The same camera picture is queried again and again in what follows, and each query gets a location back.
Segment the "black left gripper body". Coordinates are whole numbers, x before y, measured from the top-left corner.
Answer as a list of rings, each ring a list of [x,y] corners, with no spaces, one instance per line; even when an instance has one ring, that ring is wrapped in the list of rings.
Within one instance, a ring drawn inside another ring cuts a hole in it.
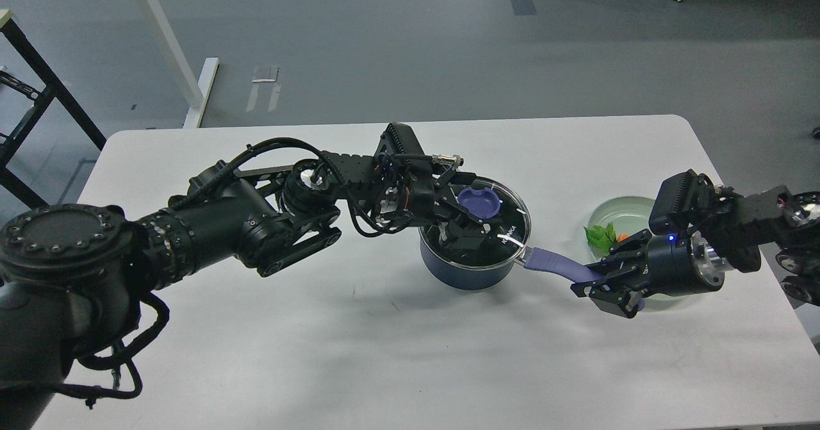
[[[387,161],[382,167],[385,226],[429,226],[445,222],[453,208],[443,197],[457,174],[454,161]]]

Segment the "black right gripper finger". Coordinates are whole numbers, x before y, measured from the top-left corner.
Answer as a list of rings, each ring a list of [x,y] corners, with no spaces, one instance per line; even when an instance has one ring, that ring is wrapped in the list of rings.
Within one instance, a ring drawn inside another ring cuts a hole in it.
[[[612,270],[600,274],[591,270],[572,276],[570,289],[577,297],[590,299],[606,313],[632,318],[644,310],[648,276],[643,270]]]
[[[593,263],[594,272],[614,272],[615,270],[641,269],[646,266],[648,241],[652,237],[649,229],[642,229],[626,240],[616,243],[610,253]]]

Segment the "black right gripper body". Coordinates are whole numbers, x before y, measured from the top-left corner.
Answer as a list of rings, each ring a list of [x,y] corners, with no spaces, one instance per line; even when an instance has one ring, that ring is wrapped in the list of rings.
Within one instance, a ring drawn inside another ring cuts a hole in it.
[[[682,297],[718,291],[724,285],[726,260],[700,233],[650,238],[646,255],[647,295]]]

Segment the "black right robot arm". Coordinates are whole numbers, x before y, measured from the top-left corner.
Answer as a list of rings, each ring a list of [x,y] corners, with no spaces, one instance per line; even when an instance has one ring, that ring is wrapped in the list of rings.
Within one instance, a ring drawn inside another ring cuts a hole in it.
[[[648,228],[589,265],[600,278],[571,290],[603,312],[632,318],[654,295],[683,297],[718,291],[726,273],[761,268],[761,244],[776,244],[789,275],[782,290],[818,305],[818,193],[784,186],[741,196],[727,187],[662,186]]]

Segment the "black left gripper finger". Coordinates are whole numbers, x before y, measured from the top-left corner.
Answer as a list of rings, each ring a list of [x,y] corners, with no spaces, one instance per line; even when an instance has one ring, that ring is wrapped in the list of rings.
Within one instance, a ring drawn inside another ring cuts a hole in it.
[[[438,224],[438,246],[445,254],[473,252],[488,240],[489,223],[469,218],[454,218]]]
[[[469,218],[494,224],[500,220],[503,199],[495,182],[474,174],[442,177],[442,221]]]

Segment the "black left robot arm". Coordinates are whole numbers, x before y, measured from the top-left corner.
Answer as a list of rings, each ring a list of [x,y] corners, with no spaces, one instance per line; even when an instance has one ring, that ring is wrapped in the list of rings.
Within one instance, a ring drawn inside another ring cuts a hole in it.
[[[35,208],[2,228],[2,428],[29,429],[53,395],[131,400],[135,354],[167,325],[156,291],[237,258],[270,276],[339,240],[337,202],[365,237],[441,229],[476,249],[500,227],[457,156],[383,141],[371,156],[293,138],[249,145],[190,181],[185,195],[137,220],[120,207]]]

